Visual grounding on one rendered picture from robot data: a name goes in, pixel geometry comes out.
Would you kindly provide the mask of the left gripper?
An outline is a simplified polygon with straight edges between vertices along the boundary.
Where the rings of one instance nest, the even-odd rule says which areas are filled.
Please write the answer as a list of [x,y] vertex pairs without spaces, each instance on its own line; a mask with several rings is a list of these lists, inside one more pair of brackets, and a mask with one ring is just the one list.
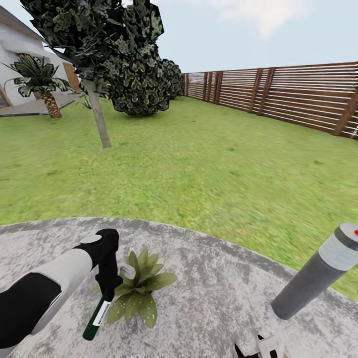
[[114,299],[115,289],[123,284],[123,278],[117,274],[117,263],[118,261],[109,266],[99,265],[99,273],[95,275],[95,280],[99,282],[101,293],[104,294],[107,290],[109,302]]

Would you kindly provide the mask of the insectifuge atomizer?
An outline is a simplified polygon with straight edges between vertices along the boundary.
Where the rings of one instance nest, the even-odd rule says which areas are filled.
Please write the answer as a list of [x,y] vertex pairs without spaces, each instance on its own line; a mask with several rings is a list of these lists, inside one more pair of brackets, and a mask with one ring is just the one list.
[[83,338],[87,341],[92,341],[96,335],[96,332],[101,325],[107,310],[110,308],[111,302],[109,302],[107,290],[103,294],[103,297],[98,304],[95,312],[93,313],[85,331],[83,332]]

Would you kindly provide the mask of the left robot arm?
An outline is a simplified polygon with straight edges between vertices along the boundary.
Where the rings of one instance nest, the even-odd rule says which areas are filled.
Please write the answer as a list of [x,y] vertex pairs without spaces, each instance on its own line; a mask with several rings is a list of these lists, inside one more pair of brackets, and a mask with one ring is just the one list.
[[28,335],[36,335],[54,318],[79,284],[99,264],[95,280],[109,302],[135,268],[116,260],[119,234],[103,229],[56,259],[27,271],[0,293],[0,358],[6,358]]

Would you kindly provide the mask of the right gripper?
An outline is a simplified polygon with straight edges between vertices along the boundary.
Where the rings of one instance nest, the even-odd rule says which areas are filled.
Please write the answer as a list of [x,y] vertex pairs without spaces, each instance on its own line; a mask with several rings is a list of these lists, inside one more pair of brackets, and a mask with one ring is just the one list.
[[[260,340],[263,339],[263,337],[260,336],[260,335],[258,335],[258,338],[259,338]],[[235,344],[235,350],[236,350],[236,352],[237,352],[238,358],[258,358],[258,355],[257,355],[257,354],[254,354],[254,355],[252,355],[252,356],[247,356],[247,357],[245,357],[245,356],[242,354],[242,352],[240,351],[240,349],[237,347],[236,344]],[[271,356],[271,358],[277,358],[277,352],[276,352],[275,350],[271,351],[271,352],[270,352],[270,356]]]

